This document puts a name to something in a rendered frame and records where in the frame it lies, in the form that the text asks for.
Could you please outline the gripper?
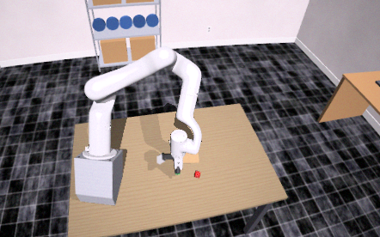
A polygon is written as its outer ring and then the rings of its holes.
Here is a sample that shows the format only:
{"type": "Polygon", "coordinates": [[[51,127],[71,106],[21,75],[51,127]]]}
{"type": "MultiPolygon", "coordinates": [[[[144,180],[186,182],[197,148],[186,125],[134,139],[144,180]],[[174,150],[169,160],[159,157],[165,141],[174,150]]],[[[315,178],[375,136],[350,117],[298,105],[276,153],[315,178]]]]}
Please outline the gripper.
{"type": "Polygon", "coordinates": [[[181,169],[183,168],[183,158],[181,159],[174,158],[174,164],[175,164],[175,173],[181,173],[181,169]]]}

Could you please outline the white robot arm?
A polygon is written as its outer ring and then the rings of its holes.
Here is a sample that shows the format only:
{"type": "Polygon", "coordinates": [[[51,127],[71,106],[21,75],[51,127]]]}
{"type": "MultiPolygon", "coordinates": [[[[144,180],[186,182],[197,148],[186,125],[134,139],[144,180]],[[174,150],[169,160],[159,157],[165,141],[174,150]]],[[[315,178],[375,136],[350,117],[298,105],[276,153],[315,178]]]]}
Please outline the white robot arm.
{"type": "Polygon", "coordinates": [[[111,149],[111,114],[116,91],[145,79],[171,64],[172,67],[168,69],[182,80],[176,118],[191,128],[193,139],[187,138],[187,133],[183,130],[173,131],[171,155],[160,154],[157,163],[161,164],[174,158],[180,159],[186,153],[198,154],[202,133],[193,113],[199,93],[201,71],[196,64],[181,54],[163,46],[125,67],[87,81],[84,92],[89,99],[95,101],[89,111],[89,146],[85,148],[88,151],[83,151],[84,157],[105,160],[117,155],[117,151],[111,149]]]}

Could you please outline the peach flat mat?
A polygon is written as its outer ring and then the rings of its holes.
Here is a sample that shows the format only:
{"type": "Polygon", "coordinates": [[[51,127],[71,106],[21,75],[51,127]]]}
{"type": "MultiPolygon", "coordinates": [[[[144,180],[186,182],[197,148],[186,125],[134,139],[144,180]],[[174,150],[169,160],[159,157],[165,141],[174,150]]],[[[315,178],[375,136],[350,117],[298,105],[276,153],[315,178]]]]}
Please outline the peach flat mat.
{"type": "Polygon", "coordinates": [[[183,157],[183,163],[199,163],[199,153],[196,155],[186,153],[183,157]]]}

